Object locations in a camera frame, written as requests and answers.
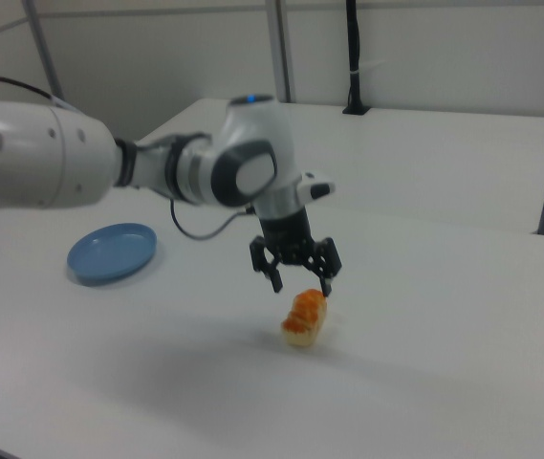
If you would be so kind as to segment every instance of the white wall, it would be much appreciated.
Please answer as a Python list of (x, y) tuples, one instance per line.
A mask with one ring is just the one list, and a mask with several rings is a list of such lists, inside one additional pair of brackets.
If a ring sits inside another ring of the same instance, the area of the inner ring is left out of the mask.
[[(296, 101), (345, 105), (350, 85), (343, 2), (288, 3)], [(369, 104), (544, 116), (544, 6), (377, 5), (359, 9), (359, 28), (361, 63), (383, 61), (361, 77)]]
[[(49, 89), (20, 0), (0, 0), (0, 75)], [(0, 99), (40, 101), (23, 90), (2, 84)]]
[(264, 0), (37, 7), (65, 98), (115, 136), (139, 139), (198, 98), (276, 93)]

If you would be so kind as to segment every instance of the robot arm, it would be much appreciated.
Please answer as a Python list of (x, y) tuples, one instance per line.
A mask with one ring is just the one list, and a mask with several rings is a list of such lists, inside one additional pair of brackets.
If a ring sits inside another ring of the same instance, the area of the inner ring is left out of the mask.
[(331, 238), (312, 238), (305, 206), (335, 186), (296, 168), (290, 126), (271, 97), (234, 99), (214, 139), (198, 133), (147, 145), (115, 140), (75, 111), (0, 102), (0, 207), (82, 206), (111, 186), (148, 187), (193, 205), (252, 205), (263, 231), (250, 243), (253, 268), (279, 292), (278, 265), (304, 266), (331, 292), (341, 262)]

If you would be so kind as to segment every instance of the table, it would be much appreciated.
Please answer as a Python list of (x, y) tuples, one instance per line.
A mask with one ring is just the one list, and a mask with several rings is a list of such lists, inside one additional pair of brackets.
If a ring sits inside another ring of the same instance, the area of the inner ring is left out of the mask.
[[(153, 131), (216, 133), (226, 100), (202, 99)], [(544, 202), (544, 119), (286, 104), (295, 156), (337, 183), (325, 206), (536, 232)]]
[[(283, 344), (293, 296), (250, 266), (254, 217), (196, 243), (167, 202), (0, 210), (0, 449), (18, 457), (544, 457), (544, 236), (314, 204), (344, 267), (310, 350)], [(177, 208), (205, 231), (224, 215)], [(159, 250), (120, 282), (66, 273), (123, 221)]]

